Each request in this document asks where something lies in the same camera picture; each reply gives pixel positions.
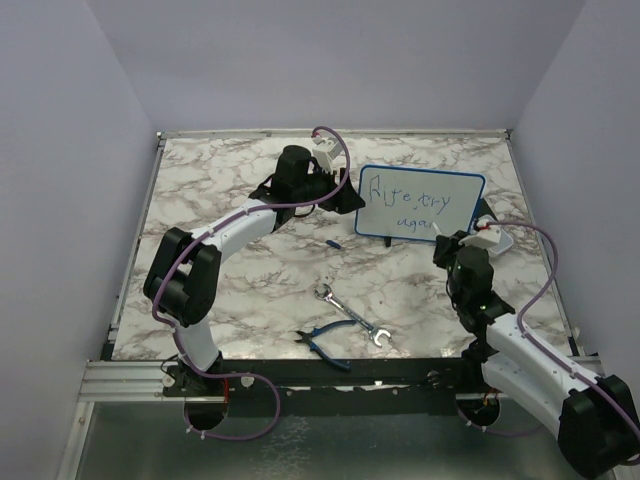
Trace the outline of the blue marker cap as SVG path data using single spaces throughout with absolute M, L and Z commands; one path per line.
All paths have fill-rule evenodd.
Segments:
M 331 246 L 332 248 L 335 248 L 335 249 L 338 249 L 338 250 L 342 248 L 340 244 L 338 244 L 337 242 L 335 242 L 333 240 L 327 240 L 326 244 Z

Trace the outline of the blue framed whiteboard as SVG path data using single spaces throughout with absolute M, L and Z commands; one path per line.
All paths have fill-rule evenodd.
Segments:
M 358 194 L 366 206 L 356 212 L 362 236 L 433 242 L 432 222 L 444 235 L 467 231 L 482 199 L 486 178 L 478 173 L 368 164 Z

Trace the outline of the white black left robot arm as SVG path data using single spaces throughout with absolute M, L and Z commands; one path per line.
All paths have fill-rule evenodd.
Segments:
M 143 293 L 152 302 L 153 318 L 171 328 L 180 361 L 189 367 L 186 382 L 195 392 L 210 394 L 220 385 L 216 363 L 221 352 L 205 320 L 216 298 L 222 264 L 278 230 L 299 208 L 344 215 L 364 207 L 349 179 L 349 167 L 332 167 L 338 155 L 349 154 L 338 138 L 321 140 L 313 149 L 288 145 L 275 171 L 240 207 L 199 230 L 174 227 L 162 237 Z

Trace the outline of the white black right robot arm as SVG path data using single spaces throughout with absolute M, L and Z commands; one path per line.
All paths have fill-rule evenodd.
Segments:
M 461 383 L 472 391 L 495 388 L 517 402 L 584 478 L 638 465 L 639 415 L 629 386 L 562 354 L 494 291 L 488 249 L 501 226 L 489 221 L 475 233 L 435 237 L 433 262 L 445 270 L 452 307 L 475 337 L 459 367 Z

